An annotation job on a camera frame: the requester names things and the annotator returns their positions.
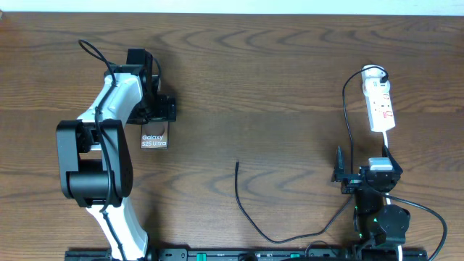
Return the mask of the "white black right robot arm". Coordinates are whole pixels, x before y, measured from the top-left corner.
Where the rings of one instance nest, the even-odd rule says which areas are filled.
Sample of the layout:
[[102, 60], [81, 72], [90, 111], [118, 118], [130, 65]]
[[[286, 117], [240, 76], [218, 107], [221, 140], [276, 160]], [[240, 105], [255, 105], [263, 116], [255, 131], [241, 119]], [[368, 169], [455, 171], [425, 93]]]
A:
[[342, 194], [355, 196], [355, 221], [362, 244], [379, 249], [396, 249], [405, 243], [410, 224], [410, 213], [395, 204], [385, 204], [385, 196], [397, 185], [402, 168], [389, 149], [382, 148], [382, 156], [370, 158], [359, 173], [348, 173], [340, 148], [331, 180], [340, 182]]

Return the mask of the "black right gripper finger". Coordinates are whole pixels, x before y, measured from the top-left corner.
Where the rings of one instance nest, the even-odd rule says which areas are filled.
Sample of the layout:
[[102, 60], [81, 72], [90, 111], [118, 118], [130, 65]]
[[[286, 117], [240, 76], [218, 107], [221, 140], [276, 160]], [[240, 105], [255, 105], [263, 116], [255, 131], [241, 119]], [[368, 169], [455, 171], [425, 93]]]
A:
[[389, 148], [386, 145], [383, 145], [382, 147], [382, 156], [386, 157], [390, 160], [390, 163], [393, 167], [393, 170], [401, 170], [402, 168], [399, 166], [397, 161], [393, 158], [391, 152], [389, 151]]
[[345, 175], [345, 167], [344, 167], [344, 156], [341, 150], [341, 147], [338, 146], [336, 150], [336, 161], [333, 169], [333, 180], [334, 181], [341, 181]]

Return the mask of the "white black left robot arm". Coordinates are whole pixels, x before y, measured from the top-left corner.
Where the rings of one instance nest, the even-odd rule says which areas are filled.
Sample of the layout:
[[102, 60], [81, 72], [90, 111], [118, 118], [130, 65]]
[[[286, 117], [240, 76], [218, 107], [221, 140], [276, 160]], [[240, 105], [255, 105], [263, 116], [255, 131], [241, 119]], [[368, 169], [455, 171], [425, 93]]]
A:
[[130, 194], [133, 165], [126, 125], [176, 120], [173, 97], [160, 94], [159, 62], [145, 49], [129, 49], [125, 63], [107, 62], [104, 85], [92, 105], [57, 125], [62, 193], [85, 209], [109, 242], [102, 260], [155, 260]]

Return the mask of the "Galaxy S25 Ultra smartphone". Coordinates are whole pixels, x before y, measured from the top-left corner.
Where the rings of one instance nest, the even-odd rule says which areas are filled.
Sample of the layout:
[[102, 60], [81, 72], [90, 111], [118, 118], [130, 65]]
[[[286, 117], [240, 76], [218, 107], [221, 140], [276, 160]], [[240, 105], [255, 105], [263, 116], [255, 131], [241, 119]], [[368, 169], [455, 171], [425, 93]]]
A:
[[167, 149], [169, 122], [150, 122], [141, 126], [141, 149]]

